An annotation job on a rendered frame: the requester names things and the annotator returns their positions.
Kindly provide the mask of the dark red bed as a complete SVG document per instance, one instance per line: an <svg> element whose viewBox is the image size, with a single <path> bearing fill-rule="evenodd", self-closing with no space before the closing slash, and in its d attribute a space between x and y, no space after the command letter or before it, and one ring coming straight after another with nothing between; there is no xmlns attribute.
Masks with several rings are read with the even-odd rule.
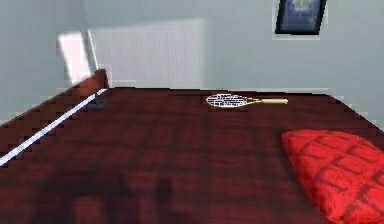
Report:
<svg viewBox="0 0 384 224"><path fill-rule="evenodd" d="M94 94L107 101L90 107ZM332 224L281 136L384 131L325 94L214 108L204 90L111 88L104 71L0 127L0 224Z"/></svg>

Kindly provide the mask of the small dark grey joystick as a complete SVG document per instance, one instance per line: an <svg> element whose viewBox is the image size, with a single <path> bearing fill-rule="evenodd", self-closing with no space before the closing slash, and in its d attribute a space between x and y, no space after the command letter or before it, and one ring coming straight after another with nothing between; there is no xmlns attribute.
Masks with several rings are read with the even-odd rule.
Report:
<svg viewBox="0 0 384 224"><path fill-rule="evenodd" d="M104 109L107 105L107 101L103 100L98 93L94 94L94 99L90 102L90 107L92 109L101 110Z"/></svg>

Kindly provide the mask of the white room door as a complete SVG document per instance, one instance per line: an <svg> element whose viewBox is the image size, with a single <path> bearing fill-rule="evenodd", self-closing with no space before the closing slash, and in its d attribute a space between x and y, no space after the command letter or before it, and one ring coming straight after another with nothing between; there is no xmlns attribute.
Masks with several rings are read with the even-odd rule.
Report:
<svg viewBox="0 0 384 224"><path fill-rule="evenodd" d="M206 22L189 18L89 31L110 87L199 88L205 73Z"/></svg>

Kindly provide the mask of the red checked pillow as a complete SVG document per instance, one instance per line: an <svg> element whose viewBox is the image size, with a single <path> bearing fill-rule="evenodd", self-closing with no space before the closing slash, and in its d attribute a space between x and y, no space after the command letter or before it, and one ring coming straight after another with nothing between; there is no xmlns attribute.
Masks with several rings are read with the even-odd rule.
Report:
<svg viewBox="0 0 384 224"><path fill-rule="evenodd" d="M384 152L342 131L281 136L300 184L332 224L384 224Z"/></svg>

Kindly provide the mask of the black framed wall picture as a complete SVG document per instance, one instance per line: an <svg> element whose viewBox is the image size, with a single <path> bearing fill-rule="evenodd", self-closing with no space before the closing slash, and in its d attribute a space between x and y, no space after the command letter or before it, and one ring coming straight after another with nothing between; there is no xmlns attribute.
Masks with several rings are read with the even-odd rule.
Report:
<svg viewBox="0 0 384 224"><path fill-rule="evenodd" d="M318 35L327 0L279 0L276 34Z"/></svg>

